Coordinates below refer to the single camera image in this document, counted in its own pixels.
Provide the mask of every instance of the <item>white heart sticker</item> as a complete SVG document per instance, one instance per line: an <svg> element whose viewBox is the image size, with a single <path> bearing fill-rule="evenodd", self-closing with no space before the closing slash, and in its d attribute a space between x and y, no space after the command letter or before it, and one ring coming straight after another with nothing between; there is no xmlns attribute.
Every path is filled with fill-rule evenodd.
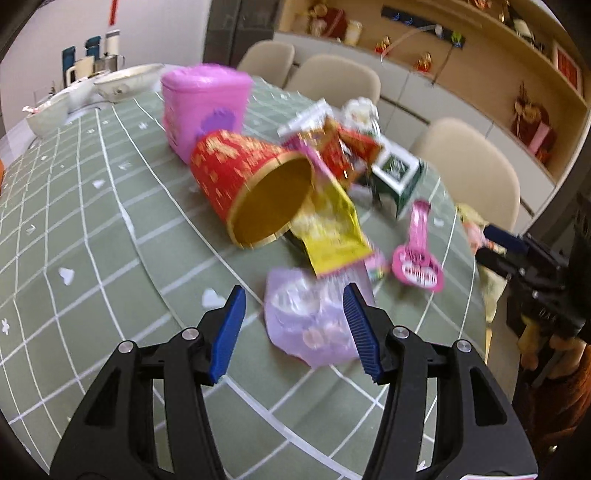
<svg viewBox="0 0 591 480"><path fill-rule="evenodd" d="M217 294L213 288L206 288L201 295L201 305L204 309L219 309L226 304L226 299Z"/></svg>
<svg viewBox="0 0 591 480"><path fill-rule="evenodd" d="M64 281L64 285L69 286L74 280L74 271L69 268L60 267L58 270L61 279Z"/></svg>

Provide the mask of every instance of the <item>wall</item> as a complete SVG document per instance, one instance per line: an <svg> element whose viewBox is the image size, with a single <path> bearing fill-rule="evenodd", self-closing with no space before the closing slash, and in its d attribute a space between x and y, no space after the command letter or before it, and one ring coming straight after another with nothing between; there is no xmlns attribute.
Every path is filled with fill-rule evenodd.
<svg viewBox="0 0 591 480"><path fill-rule="evenodd" d="M117 23L127 66L201 61L211 0L120 0ZM33 91L61 84L61 51L84 55L90 37L108 30L111 0L56 0L35 12L0 64L6 130L24 118Z"/></svg>

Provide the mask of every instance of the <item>chair backrest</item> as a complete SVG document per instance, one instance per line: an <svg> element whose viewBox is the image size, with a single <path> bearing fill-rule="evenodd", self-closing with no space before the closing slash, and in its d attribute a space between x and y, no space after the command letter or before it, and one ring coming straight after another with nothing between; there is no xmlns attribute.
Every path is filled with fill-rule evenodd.
<svg viewBox="0 0 591 480"><path fill-rule="evenodd" d="M379 76L369 67L334 55L315 55L306 60L287 83L289 92L300 92L312 99L325 100L341 108L359 97L379 100Z"/></svg>
<svg viewBox="0 0 591 480"><path fill-rule="evenodd" d="M238 64L237 70L262 77L266 82L283 87L296 49L289 43L264 40L248 49Z"/></svg>
<svg viewBox="0 0 591 480"><path fill-rule="evenodd" d="M490 223L512 231L519 180L509 160L480 132L456 118L431 124L411 152L435 166L456 203L467 203Z"/></svg>

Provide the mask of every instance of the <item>pink plastic box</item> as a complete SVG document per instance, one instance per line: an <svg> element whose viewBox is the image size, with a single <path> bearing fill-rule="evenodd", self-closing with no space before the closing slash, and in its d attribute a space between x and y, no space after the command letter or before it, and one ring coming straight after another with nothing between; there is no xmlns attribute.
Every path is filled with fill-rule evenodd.
<svg viewBox="0 0 591 480"><path fill-rule="evenodd" d="M186 164L197 140L209 132L241 133L251 87L248 74L207 63L162 76L168 143Z"/></svg>

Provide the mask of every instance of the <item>thermos bottle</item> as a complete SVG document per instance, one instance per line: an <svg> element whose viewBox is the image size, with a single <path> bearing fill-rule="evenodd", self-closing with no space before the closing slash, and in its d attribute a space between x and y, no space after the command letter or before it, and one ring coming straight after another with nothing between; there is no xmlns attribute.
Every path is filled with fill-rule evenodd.
<svg viewBox="0 0 591 480"><path fill-rule="evenodd" d="M74 66L76 62L76 47L70 47L61 52L61 74L64 80L64 86L69 82L66 79L66 72Z"/></svg>
<svg viewBox="0 0 591 480"><path fill-rule="evenodd" d="M87 57L94 57L95 61L100 58L100 37L89 38L84 46Z"/></svg>

